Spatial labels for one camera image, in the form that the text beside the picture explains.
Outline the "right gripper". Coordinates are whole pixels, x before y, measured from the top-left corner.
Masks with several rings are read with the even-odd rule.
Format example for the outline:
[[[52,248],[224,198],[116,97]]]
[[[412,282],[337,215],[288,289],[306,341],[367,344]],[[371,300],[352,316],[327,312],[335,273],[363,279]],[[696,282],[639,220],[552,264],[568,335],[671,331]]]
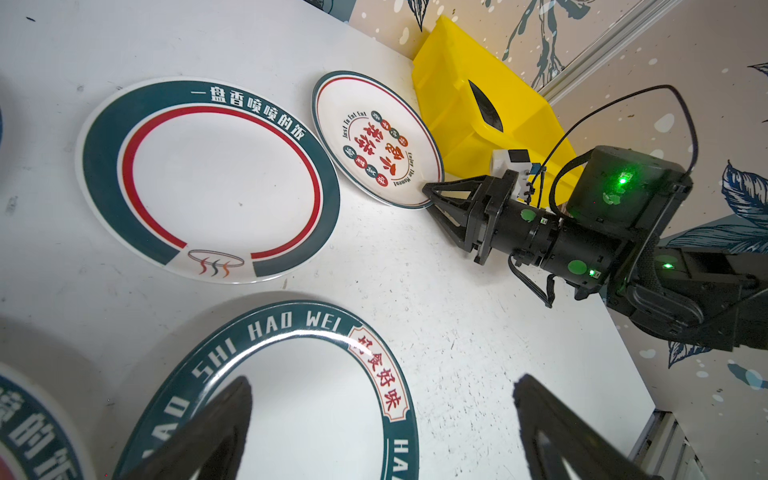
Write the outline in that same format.
[[[474,262],[485,264],[492,250],[512,254],[529,250],[540,211],[516,200],[512,193],[519,174],[507,170],[501,177],[476,176],[447,182],[430,182],[422,193],[433,205],[431,217],[465,252],[477,249]],[[469,215],[455,224],[442,210],[470,210],[476,202],[479,220]]]

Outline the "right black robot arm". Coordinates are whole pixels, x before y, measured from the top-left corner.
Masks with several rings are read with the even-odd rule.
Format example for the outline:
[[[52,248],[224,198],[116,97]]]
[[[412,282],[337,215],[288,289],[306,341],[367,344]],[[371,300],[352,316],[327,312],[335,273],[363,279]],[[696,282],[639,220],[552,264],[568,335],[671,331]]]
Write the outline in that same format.
[[[423,191],[432,217],[478,264],[499,251],[516,276],[532,266],[564,280],[577,299],[603,293],[609,309],[662,340],[766,348],[766,255],[660,242],[693,186],[680,165],[598,146],[567,169],[581,176],[565,209],[515,200],[514,171]]]

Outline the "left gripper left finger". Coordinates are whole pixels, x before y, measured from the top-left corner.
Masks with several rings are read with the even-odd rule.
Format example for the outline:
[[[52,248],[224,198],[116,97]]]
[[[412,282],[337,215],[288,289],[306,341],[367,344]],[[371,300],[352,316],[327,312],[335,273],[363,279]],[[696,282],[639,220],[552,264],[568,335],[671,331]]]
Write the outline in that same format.
[[[252,389],[240,376],[124,479],[234,479],[245,451]]]

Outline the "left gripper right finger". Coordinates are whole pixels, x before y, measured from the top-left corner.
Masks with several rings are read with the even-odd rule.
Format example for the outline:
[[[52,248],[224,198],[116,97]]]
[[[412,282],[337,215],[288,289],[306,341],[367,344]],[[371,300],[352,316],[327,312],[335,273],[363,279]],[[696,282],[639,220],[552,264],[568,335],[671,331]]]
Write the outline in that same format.
[[[530,374],[513,393],[521,442],[533,479],[647,479]]]

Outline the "white plate green rim lettered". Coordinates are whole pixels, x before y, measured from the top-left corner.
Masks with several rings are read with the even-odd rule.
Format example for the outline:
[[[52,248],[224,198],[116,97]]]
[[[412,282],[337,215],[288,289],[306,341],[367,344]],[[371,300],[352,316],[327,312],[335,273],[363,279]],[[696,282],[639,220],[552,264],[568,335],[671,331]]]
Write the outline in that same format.
[[[242,479],[415,479],[412,395],[391,348],[341,307],[273,303],[194,347],[154,394],[117,463],[128,473],[238,378],[252,407]]]

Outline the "white plate red characters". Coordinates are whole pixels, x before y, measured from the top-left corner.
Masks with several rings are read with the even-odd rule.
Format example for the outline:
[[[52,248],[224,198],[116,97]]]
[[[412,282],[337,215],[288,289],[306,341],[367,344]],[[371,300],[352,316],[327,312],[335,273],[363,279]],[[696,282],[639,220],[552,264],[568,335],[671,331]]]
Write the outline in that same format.
[[[437,143],[419,114],[380,81],[353,71],[323,75],[312,93],[318,138],[339,171],[372,198],[408,210],[431,205],[442,182]]]

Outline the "black plate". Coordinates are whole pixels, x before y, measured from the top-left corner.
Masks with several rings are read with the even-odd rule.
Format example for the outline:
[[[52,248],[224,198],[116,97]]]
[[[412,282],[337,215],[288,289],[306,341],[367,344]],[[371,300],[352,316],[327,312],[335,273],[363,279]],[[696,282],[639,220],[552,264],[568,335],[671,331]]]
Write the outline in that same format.
[[[469,85],[483,121],[497,131],[503,132],[503,122],[490,99],[475,83],[469,81]]]

